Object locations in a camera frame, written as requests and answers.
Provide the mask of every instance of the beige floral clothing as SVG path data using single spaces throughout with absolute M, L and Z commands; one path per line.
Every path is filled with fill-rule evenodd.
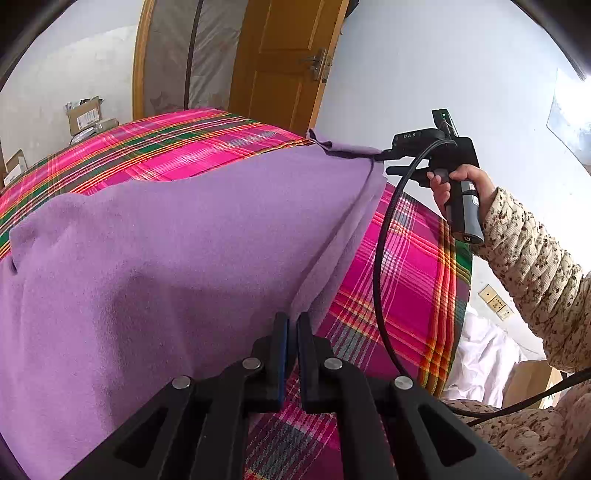
M 580 371 L 591 365 L 591 278 L 510 193 L 497 189 L 475 253 L 544 341 L 550 365 Z M 473 400 L 447 402 L 473 411 L 494 408 Z M 556 479 L 591 425 L 591 381 L 573 387 L 556 408 L 530 408 L 481 423 L 474 431 L 535 479 Z

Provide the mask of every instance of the electrical outlet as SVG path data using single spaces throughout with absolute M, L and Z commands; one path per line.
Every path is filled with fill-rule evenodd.
M 503 301 L 503 299 L 501 297 L 499 297 L 498 295 L 493 298 L 489 303 L 488 306 L 491 308 L 491 310 L 493 312 L 498 312 L 499 310 L 501 310 L 503 307 L 505 307 L 507 304 Z
M 493 298 L 496 297 L 496 292 L 490 285 L 487 285 L 480 291 L 478 296 L 482 298 L 485 303 L 489 303 Z
M 511 310 L 509 308 L 508 305 L 505 305 L 501 310 L 499 310 L 497 313 L 497 316 L 501 319 L 501 320 L 506 320 L 507 318 L 509 318 L 511 315 L 513 315 L 513 310 Z

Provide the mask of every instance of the silver bolt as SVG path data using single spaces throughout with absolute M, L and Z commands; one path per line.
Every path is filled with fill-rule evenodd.
M 247 370 L 256 370 L 257 368 L 260 368 L 261 365 L 262 362 L 255 356 L 250 356 L 242 361 L 242 366 Z
M 343 362 L 338 358 L 331 357 L 324 360 L 324 366 L 329 370 L 338 370 L 343 366 Z
M 413 386 L 413 381 L 408 377 L 400 376 L 394 379 L 394 385 L 400 390 L 409 390 Z
M 177 377 L 173 380 L 173 387 L 177 390 L 182 390 L 183 388 L 187 388 L 191 384 L 191 379 L 186 375 L 182 377 Z

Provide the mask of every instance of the wooden door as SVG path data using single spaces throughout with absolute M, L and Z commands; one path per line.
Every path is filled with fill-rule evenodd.
M 318 115 L 349 0 L 250 0 L 229 110 L 300 135 Z

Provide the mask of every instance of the black cable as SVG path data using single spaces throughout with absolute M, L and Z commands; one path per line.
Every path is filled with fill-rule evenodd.
M 449 139 L 449 138 L 442 138 L 440 140 L 436 140 L 431 145 L 429 145 L 425 150 L 419 153 L 418 156 L 413 160 L 410 164 L 408 171 L 402 177 L 402 179 L 396 185 L 396 191 L 392 195 L 392 199 L 388 204 L 388 208 L 386 209 L 386 213 L 384 214 L 384 221 L 382 222 L 382 226 L 379 230 L 379 237 L 378 237 L 378 244 L 375 247 L 375 261 L 374 261 L 374 281 L 373 281 L 373 290 L 374 290 L 374 310 L 375 310 L 375 320 L 378 324 L 379 334 L 382 337 L 382 341 L 384 346 L 386 347 L 386 351 L 394 366 L 398 369 L 398 372 L 405 377 L 410 377 L 406 368 L 402 362 L 398 359 L 398 355 L 394 351 L 392 344 L 390 343 L 390 338 L 388 337 L 388 332 L 386 330 L 386 321 L 384 320 L 384 311 L 382 309 L 382 295 L 381 295 L 381 276 L 382 276 L 382 262 L 384 260 L 384 248 L 386 246 L 386 240 L 388 238 L 388 230 L 390 229 L 390 223 L 392 222 L 392 216 L 396 210 L 396 205 L 398 204 L 398 200 L 402 196 L 402 191 L 404 190 L 405 185 L 409 181 L 410 177 L 412 176 L 413 172 L 417 169 L 418 165 L 425 159 L 427 155 L 429 155 L 433 150 L 441 145 L 446 144 L 453 144 L 456 143 Z
M 384 311 L 382 308 L 382 296 L 381 296 L 381 275 L 382 275 L 382 263 L 384 261 L 384 249 L 386 246 L 386 240 L 388 237 L 388 230 L 390 229 L 392 217 L 396 211 L 396 207 L 397 207 L 398 201 L 400 200 L 400 197 L 402 196 L 402 192 L 404 190 L 404 187 L 408 183 L 408 181 L 409 181 L 410 177 L 413 175 L 414 171 L 417 169 L 418 165 L 425 159 L 425 157 L 427 155 L 429 155 L 437 147 L 440 147 L 441 145 L 445 145 L 445 144 L 456 145 L 456 143 L 453 140 L 448 139 L 448 138 L 443 138 L 441 140 L 437 140 L 437 141 L 433 142 L 431 145 L 429 145 L 421 153 L 419 153 L 419 155 L 416 156 L 416 158 L 410 164 L 407 172 L 404 174 L 404 176 L 402 177 L 400 182 L 398 182 L 398 185 L 396 186 L 396 191 L 392 195 L 392 199 L 390 200 L 390 202 L 388 204 L 388 208 L 386 209 L 386 213 L 384 214 L 384 221 L 382 222 L 382 226 L 380 227 L 380 230 L 379 230 L 378 243 L 377 243 L 376 249 L 375 249 L 374 278 L 373 278 L 375 319 L 376 319 L 376 323 L 378 325 L 379 335 L 382 338 L 382 341 L 384 343 L 384 346 L 386 348 L 386 351 L 388 352 L 390 359 L 392 360 L 392 363 L 398 369 L 398 372 L 401 375 L 404 375 L 406 377 L 410 377 L 410 374 L 408 373 L 406 368 L 404 368 L 402 362 L 400 361 L 400 359 L 398 358 L 398 355 L 396 354 L 396 352 L 394 351 L 394 348 L 392 347 L 392 343 L 390 342 L 390 338 L 389 338 L 388 332 L 386 330 L 386 322 L 384 320 Z M 468 423 L 469 426 L 474 426 L 474 425 L 478 425 L 479 423 L 482 423 L 482 422 L 490 420 L 490 419 L 494 419 L 497 417 L 502 417 L 504 415 L 509 415 L 511 413 L 515 413 L 515 412 L 521 410 L 522 408 L 529 407 L 530 405 L 540 401 L 541 399 L 547 397 L 548 395 L 553 395 L 553 394 L 558 393 L 562 390 L 565 390 L 566 388 L 572 387 L 578 383 L 587 381 L 589 379 L 591 379 L 591 368 L 587 368 L 585 370 L 582 370 L 580 372 L 577 372 L 577 373 L 571 375 L 568 378 L 565 378 L 564 380 L 557 383 L 552 388 L 549 388 L 548 390 L 546 390 L 542 393 L 539 393 L 537 395 L 534 395 L 533 397 L 530 397 L 530 398 L 523 400 L 519 403 L 511 405 L 510 407 L 505 407 L 500 410 L 497 410 L 496 412 L 493 412 L 493 413 L 481 413 L 481 412 L 475 412 L 475 411 L 469 411 L 469 410 L 462 410 L 460 408 L 452 407 L 452 406 L 449 406 L 446 404 L 444 404 L 444 405 L 446 405 L 447 408 L 449 408 L 456 415 L 462 415 L 465 417 L 476 418 L 477 420 L 472 420 L 471 422 Z

